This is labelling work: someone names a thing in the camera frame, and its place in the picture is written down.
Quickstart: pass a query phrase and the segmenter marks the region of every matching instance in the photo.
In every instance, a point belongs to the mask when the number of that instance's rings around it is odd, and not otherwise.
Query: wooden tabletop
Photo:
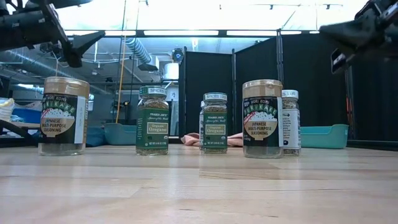
[[[0,223],[398,223],[398,153],[304,149],[262,160],[98,147],[0,149]]]

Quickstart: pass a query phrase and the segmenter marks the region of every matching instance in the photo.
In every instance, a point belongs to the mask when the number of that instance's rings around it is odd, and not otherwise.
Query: glass jar
[[[299,156],[301,151],[299,92],[282,90],[284,122],[284,155]]]
[[[90,84],[65,77],[44,81],[39,154],[73,156],[86,147]]]
[[[169,104],[167,90],[144,86],[139,90],[136,152],[142,156],[167,155],[169,148]]]
[[[243,84],[243,152],[257,159],[282,158],[282,83],[254,80]]]
[[[227,95],[206,93],[203,96],[203,152],[205,154],[226,154],[228,150]]]
[[[203,150],[203,115],[205,114],[205,102],[200,103],[201,111],[199,113],[199,149]]]

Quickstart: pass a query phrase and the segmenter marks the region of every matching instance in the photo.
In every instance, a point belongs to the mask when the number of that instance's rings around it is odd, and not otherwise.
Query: white bottle
[[[301,152],[299,92],[282,90],[284,155],[299,156]]]
[[[203,150],[203,133],[204,133],[204,129],[203,129],[203,114],[204,114],[204,107],[205,107],[205,102],[201,102],[200,103],[200,107],[201,107],[201,111],[200,111],[200,114],[199,114],[199,136],[200,136],[200,138],[199,138],[199,148],[200,148],[200,150]]]

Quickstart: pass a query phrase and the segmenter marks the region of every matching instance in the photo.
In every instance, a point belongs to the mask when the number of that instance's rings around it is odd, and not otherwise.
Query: blue container
[[[301,146],[342,149],[347,146],[348,125],[301,127]]]
[[[137,126],[116,123],[104,124],[105,139],[113,146],[133,146],[136,144]]]
[[[25,123],[40,124],[42,112],[31,109],[14,108],[12,114],[23,118]]]

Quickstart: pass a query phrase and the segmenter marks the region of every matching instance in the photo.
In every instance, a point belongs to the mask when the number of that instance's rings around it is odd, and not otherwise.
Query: teal bin
[[[301,146],[342,149],[347,146],[348,125],[301,127]]]
[[[104,124],[105,139],[113,146],[133,146],[136,144],[137,126],[116,123]]]

